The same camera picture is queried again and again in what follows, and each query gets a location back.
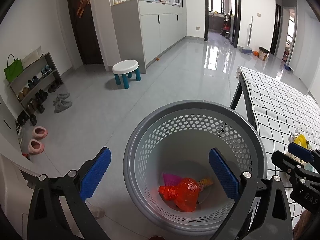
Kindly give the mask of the red plastic bag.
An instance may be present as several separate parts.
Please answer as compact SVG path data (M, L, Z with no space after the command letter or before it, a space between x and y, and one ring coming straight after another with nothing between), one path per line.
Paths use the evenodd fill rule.
M183 178L177 185L160 186L159 194L165 201L172 201L183 212L196 210L200 194L198 183L191 178Z

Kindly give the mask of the grey perforated trash basket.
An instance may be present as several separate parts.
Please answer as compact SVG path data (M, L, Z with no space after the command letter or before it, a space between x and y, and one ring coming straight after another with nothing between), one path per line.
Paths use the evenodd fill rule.
M218 103L185 100L146 116L132 132L123 161L125 185L140 212L173 233L212 235L233 206L209 164L212 148L241 171L266 178L263 143L256 129L234 110ZM213 185L200 193L195 211L183 212L159 194L164 174L197 181L209 178Z

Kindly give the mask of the colourful snack wrapper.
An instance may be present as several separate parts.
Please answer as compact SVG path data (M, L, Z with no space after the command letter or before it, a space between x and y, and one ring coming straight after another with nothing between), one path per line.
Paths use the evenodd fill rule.
M197 182L197 185L200 189L200 191L204 191L206 188L212 186L214 182L210 178L204 178Z

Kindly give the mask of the pink slipper near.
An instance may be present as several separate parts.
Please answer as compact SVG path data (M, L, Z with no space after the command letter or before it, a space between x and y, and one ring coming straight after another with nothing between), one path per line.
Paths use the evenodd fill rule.
M44 144L36 139L31 139L28 144L28 152L30 155L40 154L44 151Z

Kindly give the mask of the pink slipper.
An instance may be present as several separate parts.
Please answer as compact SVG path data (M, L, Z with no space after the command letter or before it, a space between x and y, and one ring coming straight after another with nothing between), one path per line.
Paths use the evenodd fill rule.
M30 155L40 154L44 151L44 144L36 139L31 139L28 144L28 152Z
M32 136L36 140L42 140L48 135L48 130L42 126L37 126L33 129Z

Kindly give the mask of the pink slipper far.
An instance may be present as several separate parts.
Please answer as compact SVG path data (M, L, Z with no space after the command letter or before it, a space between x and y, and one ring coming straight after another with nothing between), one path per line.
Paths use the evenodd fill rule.
M36 140L42 140L48 135L48 130L42 126L37 126L33 129L32 136Z

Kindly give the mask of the grey sneaker far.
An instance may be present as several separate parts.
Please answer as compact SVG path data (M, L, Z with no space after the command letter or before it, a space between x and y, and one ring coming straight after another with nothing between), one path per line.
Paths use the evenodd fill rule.
M60 100L66 100L69 96L69 93L57 94L56 98L53 100L53 106L55 106Z

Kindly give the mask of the grey shoe rack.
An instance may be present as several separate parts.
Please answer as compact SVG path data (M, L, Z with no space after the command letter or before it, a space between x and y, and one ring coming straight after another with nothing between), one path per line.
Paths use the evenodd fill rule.
M29 113L36 111L35 107L30 110L29 106L35 102L36 96L40 95L40 90L46 91L53 83L58 86L64 84L51 54L46 53L27 66L18 77L8 84L8 87L22 109L29 115Z

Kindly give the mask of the small waste bin black liner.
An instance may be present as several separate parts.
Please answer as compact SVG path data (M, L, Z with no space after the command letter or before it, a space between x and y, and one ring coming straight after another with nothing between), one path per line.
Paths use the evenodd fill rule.
M263 47L259 47L258 57L262 61L266 61L269 51Z

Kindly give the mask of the white teal stool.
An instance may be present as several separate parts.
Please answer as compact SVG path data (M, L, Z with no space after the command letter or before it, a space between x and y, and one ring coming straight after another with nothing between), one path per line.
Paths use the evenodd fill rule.
M132 77L132 73L136 75L136 81L141 80L139 71L139 64L136 60L124 60L116 63L112 67L112 72L116 81L116 85L121 85L120 76L122 77L123 85L125 89L129 89L129 78Z

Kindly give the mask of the blue dustpan with broom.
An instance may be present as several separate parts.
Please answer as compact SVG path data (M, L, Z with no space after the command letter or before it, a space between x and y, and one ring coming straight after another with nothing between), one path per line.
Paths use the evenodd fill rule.
M252 54L253 53L253 50L250 47L251 36L252 36L252 27L253 27L253 17L251 18L251 23L249 24L249 36L248 36L247 46L239 48L240 52L243 54Z

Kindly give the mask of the green handbag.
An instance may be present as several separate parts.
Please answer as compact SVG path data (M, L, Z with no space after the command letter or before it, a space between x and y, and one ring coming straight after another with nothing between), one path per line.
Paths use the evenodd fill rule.
M13 58L13 61L11 64L9 64L9 59ZM23 72L23 64L22 60L16 59L14 55L10 54L7 58L7 67L4 70L4 74L6 77L6 80L11 83L14 81L21 73Z

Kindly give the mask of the red scooter in hallway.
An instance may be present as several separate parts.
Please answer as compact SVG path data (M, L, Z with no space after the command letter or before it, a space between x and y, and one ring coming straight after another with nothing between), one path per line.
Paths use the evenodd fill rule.
M230 14L225 14L223 26L221 28L221 35L225 38L229 38L231 29L231 17Z

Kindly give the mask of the dark brown entrance door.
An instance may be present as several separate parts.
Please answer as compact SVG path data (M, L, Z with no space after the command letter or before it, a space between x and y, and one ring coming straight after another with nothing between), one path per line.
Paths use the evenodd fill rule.
M102 64L90 0L67 0L78 51L83 64Z

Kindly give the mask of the white grey sideboard cabinet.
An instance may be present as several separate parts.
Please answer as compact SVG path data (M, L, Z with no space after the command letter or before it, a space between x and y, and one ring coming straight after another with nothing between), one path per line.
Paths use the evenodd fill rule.
M111 7L122 60L136 60L145 74L149 65L187 35L183 7L129 0Z

